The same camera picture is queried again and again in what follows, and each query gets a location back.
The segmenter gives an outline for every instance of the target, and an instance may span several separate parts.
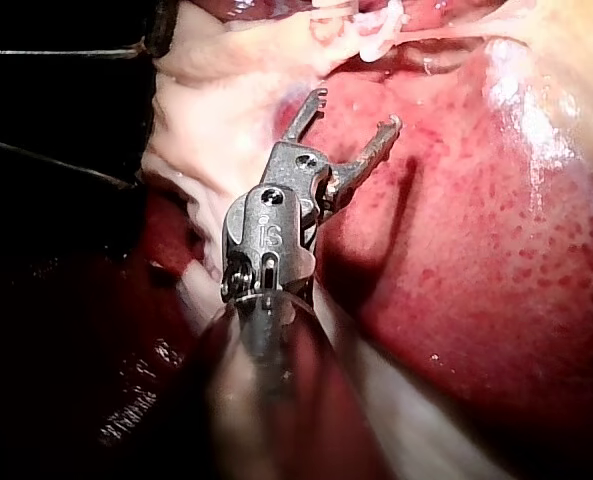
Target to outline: screw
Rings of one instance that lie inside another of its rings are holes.
[[[299,155],[296,157],[296,165],[300,168],[314,168],[316,159],[312,155]]]
[[[265,205],[280,205],[283,203],[283,192],[276,188],[268,188],[261,194],[260,199]]]

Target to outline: metal jaw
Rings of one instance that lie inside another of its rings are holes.
[[[318,226],[347,206],[353,192],[389,157],[401,121],[379,123],[358,158],[332,165],[299,143],[325,106],[327,89],[312,91],[282,139],[274,144],[258,186],[234,201],[223,225],[221,296],[286,290],[305,298],[314,275]]]

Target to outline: dark background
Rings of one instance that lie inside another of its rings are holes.
[[[151,9],[0,0],[0,49],[123,47]],[[153,81],[147,57],[0,56],[0,142],[132,184]],[[169,305],[170,285],[152,286],[134,253],[146,195],[0,148],[0,478],[102,471],[99,431],[121,405],[116,352]]]
[[[0,50],[137,43],[153,0],[0,0]],[[0,141],[129,178],[144,147],[152,67],[136,60],[0,56]]]

